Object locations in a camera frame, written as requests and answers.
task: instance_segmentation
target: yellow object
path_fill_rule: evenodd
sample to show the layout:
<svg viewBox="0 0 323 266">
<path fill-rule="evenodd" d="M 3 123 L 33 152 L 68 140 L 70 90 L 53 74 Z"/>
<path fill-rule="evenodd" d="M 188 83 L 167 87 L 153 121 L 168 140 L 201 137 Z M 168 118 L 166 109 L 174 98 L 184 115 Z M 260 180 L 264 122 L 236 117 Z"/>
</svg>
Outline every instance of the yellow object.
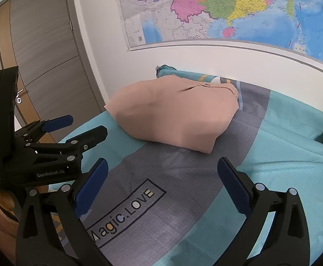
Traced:
<svg viewBox="0 0 323 266">
<path fill-rule="evenodd" d="M 227 19 L 229 26 L 232 25 L 232 20 L 245 17 L 249 13 L 264 11 L 266 9 L 264 0 L 235 0 L 235 8 L 232 14 Z"/>
<path fill-rule="evenodd" d="M 208 75 L 203 75 L 198 81 L 203 81 L 204 78 L 206 78 Z"/>
<path fill-rule="evenodd" d="M 40 193 L 48 192 L 48 186 L 38 186 L 36 189 Z M 15 203 L 12 195 L 8 191 L 0 190 L 0 206 L 8 212 L 12 212 L 14 210 Z"/>
<path fill-rule="evenodd" d="M 55 230 L 57 233 L 60 233 L 60 231 L 63 230 L 63 225 L 59 224 Z"/>
<path fill-rule="evenodd" d="M 52 214 L 52 219 L 54 221 L 57 221 L 58 223 L 61 223 L 59 217 L 57 215 L 55 215 L 55 214 Z"/>
</svg>

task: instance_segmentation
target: door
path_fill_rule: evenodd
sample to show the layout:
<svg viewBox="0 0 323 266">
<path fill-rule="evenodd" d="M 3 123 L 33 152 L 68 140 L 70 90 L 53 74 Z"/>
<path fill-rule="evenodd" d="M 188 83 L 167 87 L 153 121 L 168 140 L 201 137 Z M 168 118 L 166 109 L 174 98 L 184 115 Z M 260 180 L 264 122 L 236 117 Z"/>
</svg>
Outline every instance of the door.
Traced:
<svg viewBox="0 0 323 266">
<path fill-rule="evenodd" d="M 74 123 L 46 135 L 58 142 L 104 108 L 86 74 L 67 0 L 6 0 L 0 5 L 0 64 L 18 65 L 18 112 L 25 124 L 70 114 Z"/>
</svg>

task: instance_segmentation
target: teal bed sheet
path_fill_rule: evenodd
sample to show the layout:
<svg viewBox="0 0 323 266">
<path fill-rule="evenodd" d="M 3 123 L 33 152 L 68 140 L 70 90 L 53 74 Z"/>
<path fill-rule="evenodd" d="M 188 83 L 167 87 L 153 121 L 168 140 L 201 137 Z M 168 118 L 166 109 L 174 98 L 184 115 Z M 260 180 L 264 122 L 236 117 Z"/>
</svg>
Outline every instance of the teal bed sheet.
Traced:
<svg viewBox="0 0 323 266">
<path fill-rule="evenodd" d="M 163 66 L 157 71 L 158 77 L 163 75 L 178 75 L 208 82 L 215 78 L 199 73 L 177 71 L 168 66 Z M 221 78 L 221 82 L 226 82 L 226 78 Z M 150 175 L 154 175 L 152 177 L 154 183 L 162 185 L 166 190 L 165 196 L 156 204 L 159 205 L 155 210 L 157 212 L 152 215 L 153 212 L 149 210 L 149 220 L 145 215 L 138 220 L 142 223 L 141 220 L 146 219 L 143 233 L 139 234 L 139 231 L 139 236 L 135 234 L 138 223 L 134 223 L 116 237 L 117 239 L 112 237 L 111 240 L 101 244 L 101 250 L 114 265 L 212 266 L 245 220 L 245 216 L 237 212 L 226 189 L 218 184 L 213 185 L 217 183 L 214 181 L 219 179 L 216 173 L 216 161 L 222 156 L 227 156 L 237 170 L 247 173 L 254 183 L 261 182 L 270 190 L 285 192 L 290 187 L 296 188 L 308 223 L 311 263 L 323 252 L 323 112 L 275 91 L 239 81 L 228 82 L 233 83 L 241 93 L 239 105 L 242 104 L 242 107 L 227 131 L 218 138 L 209 156 L 188 149 L 131 138 L 107 111 L 80 126 L 62 141 L 98 125 L 104 125 L 108 129 L 106 141 L 85 152 L 82 160 L 82 170 L 87 172 L 98 158 L 105 158 L 111 176 L 103 185 L 91 211 L 84 217 L 84 225 L 88 230 L 93 231 L 94 225 L 100 223 L 102 217 L 117 204 L 118 199 L 121 200 L 124 196 L 127 198 L 134 185 L 139 185 L 140 181 L 146 178 L 149 179 Z M 188 164 L 190 159 L 194 159 L 192 165 L 198 160 L 211 160 L 211 162 L 209 165 L 203 162 L 200 166 L 191 168 Z M 187 181 L 189 184 L 183 181 L 184 184 L 179 185 L 181 176 L 183 180 L 190 177 Z M 201 188 L 200 193 L 210 192 L 208 200 L 202 200 L 201 194 L 191 193 L 192 190 L 187 189 L 188 185 L 190 188 L 194 187 L 193 180 L 200 181 L 197 183 L 197 187 Z M 50 188 L 58 189 L 59 186 L 60 184 L 51 185 Z M 172 196 L 173 187 L 182 189 L 184 195 L 188 195 L 187 199 L 179 200 L 180 195 Z M 123 194 L 120 198 L 109 204 L 106 195 L 109 197 L 119 195 L 122 188 Z M 166 200 L 168 195 L 169 202 L 162 204 L 161 201 Z M 177 207 L 181 209 L 183 203 L 191 205 L 189 197 L 197 200 L 199 212 L 197 214 L 190 212 L 191 214 L 184 217 L 182 212 L 178 212 Z M 173 207 L 171 201 L 175 200 L 178 202 L 175 211 L 172 212 L 175 222 L 165 217 L 153 222 L 151 217 L 159 216 L 159 213 L 164 211 L 169 213 L 171 211 L 169 208 Z M 273 213 L 268 215 L 250 256 L 260 252 L 273 217 Z M 168 233 L 168 238 L 161 236 L 165 232 Z M 159 246 L 158 243 L 149 242 L 148 247 L 143 248 L 141 245 L 134 247 L 134 244 L 141 239 L 148 241 L 150 237 L 159 240 Z M 64 233 L 61 234 L 61 238 L 66 249 L 71 251 Z"/>
</svg>

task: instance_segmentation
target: bed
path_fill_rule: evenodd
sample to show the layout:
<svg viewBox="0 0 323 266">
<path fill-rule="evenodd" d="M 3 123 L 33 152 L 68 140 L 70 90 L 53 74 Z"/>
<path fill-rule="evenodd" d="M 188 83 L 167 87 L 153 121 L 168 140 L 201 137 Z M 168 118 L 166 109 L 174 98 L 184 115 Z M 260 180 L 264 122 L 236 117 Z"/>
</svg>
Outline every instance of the bed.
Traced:
<svg viewBox="0 0 323 266">
<path fill-rule="evenodd" d="M 164 75 L 232 83 L 239 110 L 210 154 L 136 140 L 107 111 L 61 141 L 98 125 L 108 129 L 107 139 L 82 160 L 83 172 L 100 157 L 109 164 L 104 185 L 81 217 L 104 255 L 115 266 L 213 265 L 245 220 L 217 174 L 217 161 L 226 156 L 254 183 L 275 191 L 298 190 L 312 264 L 323 252 L 323 112 L 241 81 L 166 65 L 157 70 L 157 77 Z M 250 256 L 260 252 L 272 219 L 270 213 Z M 67 253 L 74 255 L 58 224 L 57 230 Z"/>
</svg>

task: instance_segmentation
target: pink cloth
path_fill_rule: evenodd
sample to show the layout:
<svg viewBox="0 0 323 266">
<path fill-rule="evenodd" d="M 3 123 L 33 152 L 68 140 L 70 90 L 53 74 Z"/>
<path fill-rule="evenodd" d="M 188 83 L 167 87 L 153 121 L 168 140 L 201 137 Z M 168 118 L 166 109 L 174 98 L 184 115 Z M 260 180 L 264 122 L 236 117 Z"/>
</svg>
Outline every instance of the pink cloth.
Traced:
<svg viewBox="0 0 323 266">
<path fill-rule="evenodd" d="M 0 250 L 11 261 L 16 264 L 16 234 L 18 223 L 6 217 L 0 210 Z"/>
<path fill-rule="evenodd" d="M 238 91 L 170 75 L 121 89 L 105 108 L 136 139 L 210 153 L 239 108 Z"/>
</svg>

